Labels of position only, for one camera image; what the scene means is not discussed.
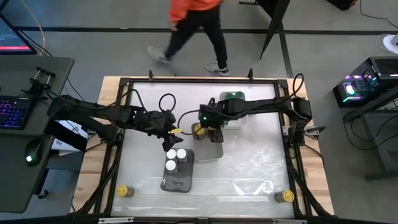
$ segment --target monitor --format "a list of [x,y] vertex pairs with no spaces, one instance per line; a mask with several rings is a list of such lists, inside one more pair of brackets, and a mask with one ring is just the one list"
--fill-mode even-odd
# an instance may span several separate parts
[[36,54],[36,50],[0,15],[0,55]]

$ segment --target person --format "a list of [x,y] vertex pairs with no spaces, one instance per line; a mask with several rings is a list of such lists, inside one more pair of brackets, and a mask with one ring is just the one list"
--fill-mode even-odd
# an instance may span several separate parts
[[203,27],[214,46],[218,62],[205,65],[206,70],[229,76],[226,44],[220,23],[221,2],[222,0],[171,0],[169,26],[172,35],[169,46],[165,52],[148,46],[149,54],[156,61],[170,63],[189,38]]

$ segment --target orange jacket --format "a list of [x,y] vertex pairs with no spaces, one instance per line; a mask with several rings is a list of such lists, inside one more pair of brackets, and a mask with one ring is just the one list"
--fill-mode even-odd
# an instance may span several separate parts
[[170,20],[178,22],[187,16],[189,10],[204,11],[216,7],[222,0],[171,0]]

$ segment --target wooden table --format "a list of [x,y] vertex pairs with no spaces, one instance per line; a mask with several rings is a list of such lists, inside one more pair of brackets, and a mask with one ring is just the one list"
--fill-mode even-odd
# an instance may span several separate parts
[[[99,94],[98,104],[108,105],[116,100],[120,78],[122,77],[104,77],[101,92]],[[197,79],[199,77],[184,77],[184,78]],[[293,92],[292,90],[293,79],[290,78],[287,79],[287,81],[289,84],[289,92],[291,93]],[[301,90],[297,93],[297,96],[307,98],[307,91],[305,89],[305,85],[303,85]],[[98,137],[95,137],[90,140],[87,147],[94,146],[95,144],[98,144],[99,141],[100,140],[98,139]],[[305,142],[308,146],[319,151],[319,145],[317,140],[305,137]],[[85,154],[75,190],[75,196],[73,198],[73,205],[77,210],[81,208],[81,206],[83,206],[83,204],[89,199],[91,194],[94,192],[95,188],[97,188],[98,186],[98,183],[100,181],[101,169],[104,161],[105,148],[106,146],[103,144],[89,150]],[[308,188],[311,190],[312,194],[315,196],[318,202],[321,203],[323,208],[329,213],[333,214],[333,206],[331,204],[329,188],[326,181],[325,170],[323,168],[321,158],[319,157],[318,154],[316,154],[307,147],[301,147],[300,150],[301,150],[304,173],[305,173],[305,178],[307,180]],[[113,161],[114,151],[115,150],[113,150],[113,153],[111,155],[110,162]],[[302,193],[298,186],[297,186],[297,195],[298,195],[298,202],[300,204],[300,209],[302,212],[304,212],[305,210],[303,205]],[[107,198],[108,198],[108,188],[105,189],[103,194],[101,212],[103,211],[106,205]]]

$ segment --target white cup lid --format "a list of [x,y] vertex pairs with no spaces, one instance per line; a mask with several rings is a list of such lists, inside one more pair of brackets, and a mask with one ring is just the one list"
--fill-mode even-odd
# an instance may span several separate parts
[[176,167],[176,163],[174,161],[167,161],[166,162],[166,169],[169,171],[173,171]]
[[177,150],[177,157],[178,157],[179,159],[183,159],[183,158],[185,158],[186,156],[187,156],[187,152],[186,152],[185,149],[179,149],[179,150]]
[[177,153],[175,152],[174,149],[170,149],[168,152],[166,152],[166,156],[169,159],[174,159]]

